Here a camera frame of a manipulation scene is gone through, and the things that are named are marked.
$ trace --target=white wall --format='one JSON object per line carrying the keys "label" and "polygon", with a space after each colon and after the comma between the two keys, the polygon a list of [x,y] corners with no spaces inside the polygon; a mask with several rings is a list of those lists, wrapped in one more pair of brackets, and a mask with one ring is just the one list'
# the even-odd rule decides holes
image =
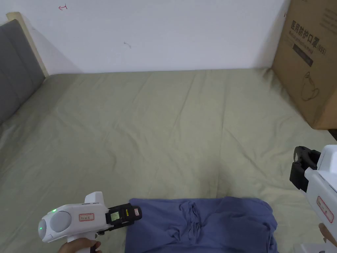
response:
{"label": "white wall", "polygon": [[252,68],[271,66],[289,1],[10,0],[0,22],[22,13],[50,74]]}

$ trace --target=cardboard box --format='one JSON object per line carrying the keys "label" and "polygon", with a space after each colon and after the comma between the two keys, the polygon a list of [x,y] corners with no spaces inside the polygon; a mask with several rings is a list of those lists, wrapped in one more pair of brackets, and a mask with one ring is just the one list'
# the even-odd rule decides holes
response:
{"label": "cardboard box", "polygon": [[273,70],[314,129],[337,129],[337,0],[292,0]]}

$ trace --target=gripper handle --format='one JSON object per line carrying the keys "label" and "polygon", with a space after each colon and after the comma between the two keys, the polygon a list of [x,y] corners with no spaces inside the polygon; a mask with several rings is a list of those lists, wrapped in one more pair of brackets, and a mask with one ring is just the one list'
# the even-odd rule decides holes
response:
{"label": "gripper handle", "polygon": [[[95,239],[95,234],[94,232],[86,232],[86,233],[81,233],[81,234],[75,234],[72,236],[68,236],[67,241],[71,242],[73,240],[76,240],[78,238],[88,238],[89,240],[94,240]],[[96,247],[93,246],[91,248],[85,248],[81,249],[79,251],[76,251],[76,253],[95,253],[96,252]]]}
{"label": "gripper handle", "polygon": [[325,253],[337,253],[337,247],[329,240],[325,243]]}

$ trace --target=red marking on wall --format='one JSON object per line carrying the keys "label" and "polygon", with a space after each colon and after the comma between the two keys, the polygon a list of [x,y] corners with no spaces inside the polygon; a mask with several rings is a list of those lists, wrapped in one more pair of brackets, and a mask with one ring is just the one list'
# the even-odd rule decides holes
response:
{"label": "red marking on wall", "polygon": [[62,10],[63,8],[68,9],[66,4],[65,4],[63,7],[59,6],[59,9],[60,9],[60,10]]}

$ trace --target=label sticker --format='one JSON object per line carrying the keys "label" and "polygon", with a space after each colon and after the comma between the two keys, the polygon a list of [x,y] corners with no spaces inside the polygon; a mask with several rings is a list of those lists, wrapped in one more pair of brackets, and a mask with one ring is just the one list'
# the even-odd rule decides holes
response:
{"label": "label sticker", "polygon": [[80,221],[93,221],[95,219],[94,214],[80,214],[79,220]]}
{"label": "label sticker", "polygon": [[335,217],[320,196],[318,196],[317,198],[317,205],[320,207],[320,209],[322,210],[324,215],[327,217],[329,222],[332,223]]}

